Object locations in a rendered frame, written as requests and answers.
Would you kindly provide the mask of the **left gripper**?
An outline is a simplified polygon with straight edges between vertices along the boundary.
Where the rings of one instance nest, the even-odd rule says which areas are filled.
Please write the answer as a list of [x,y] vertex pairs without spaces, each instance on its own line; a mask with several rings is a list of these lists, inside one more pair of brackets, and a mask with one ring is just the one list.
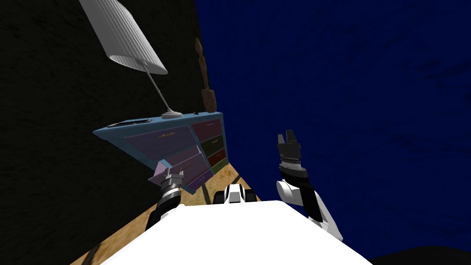
[[171,168],[166,169],[166,174],[163,175],[161,180],[161,192],[177,192],[180,190],[184,178],[184,172],[171,174]]

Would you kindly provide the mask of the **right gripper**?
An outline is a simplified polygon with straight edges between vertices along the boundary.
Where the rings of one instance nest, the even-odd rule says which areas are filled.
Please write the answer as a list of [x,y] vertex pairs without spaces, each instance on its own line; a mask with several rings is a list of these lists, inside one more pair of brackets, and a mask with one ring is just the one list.
[[286,140],[283,134],[278,134],[277,148],[282,162],[300,164],[301,153],[300,144],[298,143],[293,130],[286,130]]

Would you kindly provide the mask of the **purple drawer front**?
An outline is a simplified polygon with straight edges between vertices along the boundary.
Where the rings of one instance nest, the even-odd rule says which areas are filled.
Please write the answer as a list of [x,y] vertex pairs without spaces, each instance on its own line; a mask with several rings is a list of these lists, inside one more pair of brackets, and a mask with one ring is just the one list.
[[[213,176],[212,170],[208,167],[207,161],[201,153],[170,168],[170,173],[178,173],[183,170],[184,178],[181,188],[190,194],[196,193]],[[160,186],[166,169],[167,167],[159,162],[154,176],[149,178],[149,181]]]

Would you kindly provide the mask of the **blue dresser with coloured drawers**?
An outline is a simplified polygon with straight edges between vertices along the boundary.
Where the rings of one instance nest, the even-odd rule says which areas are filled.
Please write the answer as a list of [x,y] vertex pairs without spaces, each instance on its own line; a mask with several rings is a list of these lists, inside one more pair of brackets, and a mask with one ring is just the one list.
[[213,175],[229,164],[223,114],[184,114],[175,119],[152,117],[151,122],[101,128],[97,137],[156,171],[158,163],[173,167],[201,153]]

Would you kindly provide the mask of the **black flat tray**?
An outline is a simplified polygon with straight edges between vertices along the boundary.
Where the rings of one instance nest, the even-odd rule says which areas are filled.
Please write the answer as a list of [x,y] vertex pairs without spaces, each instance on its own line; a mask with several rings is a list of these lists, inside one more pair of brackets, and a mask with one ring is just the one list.
[[119,123],[111,124],[108,125],[107,128],[112,128],[112,127],[121,127],[121,126],[129,126],[129,125],[136,125],[136,124],[143,124],[143,123],[149,123],[151,122],[152,119],[141,119],[141,120],[132,120],[132,121],[122,121]]

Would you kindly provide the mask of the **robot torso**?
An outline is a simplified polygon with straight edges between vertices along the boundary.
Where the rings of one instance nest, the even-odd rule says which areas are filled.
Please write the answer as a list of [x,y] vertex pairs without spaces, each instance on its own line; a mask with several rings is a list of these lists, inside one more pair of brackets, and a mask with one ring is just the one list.
[[279,181],[281,200],[243,202],[237,185],[223,204],[164,213],[102,265],[372,265],[345,245],[322,200],[322,221],[294,210],[298,188]]

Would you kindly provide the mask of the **brown wooden statue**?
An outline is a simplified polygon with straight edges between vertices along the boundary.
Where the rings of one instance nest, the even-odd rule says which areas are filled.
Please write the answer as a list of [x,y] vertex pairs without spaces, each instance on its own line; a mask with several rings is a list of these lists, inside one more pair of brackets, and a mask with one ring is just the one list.
[[204,82],[204,89],[202,89],[201,94],[203,98],[203,103],[206,112],[214,113],[217,111],[217,103],[215,98],[215,93],[209,87],[208,75],[207,75],[207,63],[205,57],[203,56],[203,49],[198,38],[195,39],[195,51],[198,53],[198,62],[201,69],[201,74]]

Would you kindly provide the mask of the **white table lamp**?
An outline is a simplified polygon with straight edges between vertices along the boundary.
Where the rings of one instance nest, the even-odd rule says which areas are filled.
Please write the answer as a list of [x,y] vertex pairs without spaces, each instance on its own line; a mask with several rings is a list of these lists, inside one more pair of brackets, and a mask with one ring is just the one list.
[[161,60],[131,13],[117,0],[79,0],[107,57],[112,61],[152,74],[166,75]]

